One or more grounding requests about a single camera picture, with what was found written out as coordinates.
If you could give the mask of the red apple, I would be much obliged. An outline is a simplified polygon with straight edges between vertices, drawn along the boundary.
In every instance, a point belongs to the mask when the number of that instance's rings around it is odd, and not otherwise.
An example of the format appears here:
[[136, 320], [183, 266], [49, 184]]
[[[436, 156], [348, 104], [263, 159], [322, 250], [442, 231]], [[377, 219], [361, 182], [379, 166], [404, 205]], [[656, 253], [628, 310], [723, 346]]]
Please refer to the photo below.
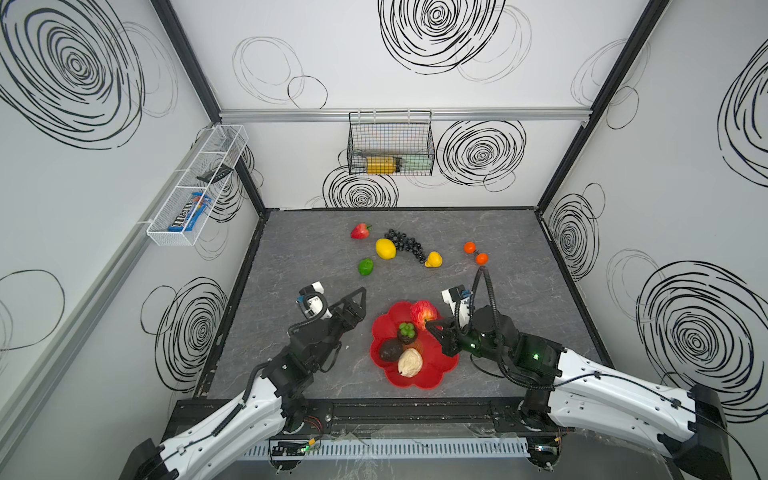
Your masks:
[[438, 309], [427, 300], [420, 300], [413, 303], [410, 307], [410, 318], [414, 326], [424, 331], [426, 324], [430, 321], [440, 318]]

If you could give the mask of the red flower-shaped fruit bowl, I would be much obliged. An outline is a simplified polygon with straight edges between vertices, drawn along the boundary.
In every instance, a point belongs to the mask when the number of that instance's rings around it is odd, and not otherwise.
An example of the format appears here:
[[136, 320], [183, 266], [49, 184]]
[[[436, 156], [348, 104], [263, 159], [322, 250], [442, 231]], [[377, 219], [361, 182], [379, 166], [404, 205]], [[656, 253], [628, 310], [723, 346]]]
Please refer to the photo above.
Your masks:
[[431, 302], [420, 300], [398, 302], [374, 321], [369, 356], [392, 385], [432, 390], [458, 366], [459, 358], [444, 354], [426, 329], [440, 319]]

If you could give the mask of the cream garlic bulb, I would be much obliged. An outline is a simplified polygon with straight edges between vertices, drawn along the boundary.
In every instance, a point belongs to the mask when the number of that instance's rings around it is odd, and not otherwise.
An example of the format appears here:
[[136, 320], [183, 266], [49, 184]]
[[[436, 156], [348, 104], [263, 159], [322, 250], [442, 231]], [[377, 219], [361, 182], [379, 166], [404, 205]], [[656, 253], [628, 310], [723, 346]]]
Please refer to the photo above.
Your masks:
[[405, 349], [397, 362], [398, 373], [405, 378], [413, 378], [420, 373], [424, 365], [423, 357], [415, 348]]

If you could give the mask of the dark avocado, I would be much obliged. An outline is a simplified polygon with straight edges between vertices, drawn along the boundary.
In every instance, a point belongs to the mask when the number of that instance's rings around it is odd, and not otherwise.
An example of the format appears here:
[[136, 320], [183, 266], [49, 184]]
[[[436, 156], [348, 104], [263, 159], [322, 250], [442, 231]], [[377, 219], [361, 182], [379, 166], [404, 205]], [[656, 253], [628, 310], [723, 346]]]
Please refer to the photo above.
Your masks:
[[404, 351], [403, 343], [397, 338], [388, 339], [381, 343], [378, 358], [385, 363], [397, 362]]

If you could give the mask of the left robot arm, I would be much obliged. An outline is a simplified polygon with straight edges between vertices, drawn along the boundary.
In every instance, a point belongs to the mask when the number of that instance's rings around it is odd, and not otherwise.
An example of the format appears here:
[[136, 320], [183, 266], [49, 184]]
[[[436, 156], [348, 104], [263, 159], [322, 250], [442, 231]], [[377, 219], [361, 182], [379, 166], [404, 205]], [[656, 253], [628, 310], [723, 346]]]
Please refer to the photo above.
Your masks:
[[305, 319], [288, 329], [289, 343], [251, 371], [239, 396], [181, 433], [155, 444], [147, 439], [130, 453], [122, 479], [212, 479], [253, 445], [303, 423], [303, 396], [317, 372], [327, 372], [343, 334], [366, 317], [360, 287], [328, 304], [318, 291], [300, 292]]

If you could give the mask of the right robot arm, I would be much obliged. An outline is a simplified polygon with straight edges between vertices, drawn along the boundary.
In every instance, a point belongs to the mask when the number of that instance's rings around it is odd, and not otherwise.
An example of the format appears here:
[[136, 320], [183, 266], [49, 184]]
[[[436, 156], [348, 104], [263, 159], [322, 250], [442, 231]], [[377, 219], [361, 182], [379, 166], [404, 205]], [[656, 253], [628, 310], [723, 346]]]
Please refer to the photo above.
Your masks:
[[490, 360], [499, 377], [525, 389], [518, 411], [534, 430], [589, 430], [652, 449], [698, 479], [732, 476], [723, 407], [707, 386], [681, 389], [619, 372], [519, 332], [490, 306], [465, 321], [429, 320], [425, 328], [445, 355]]

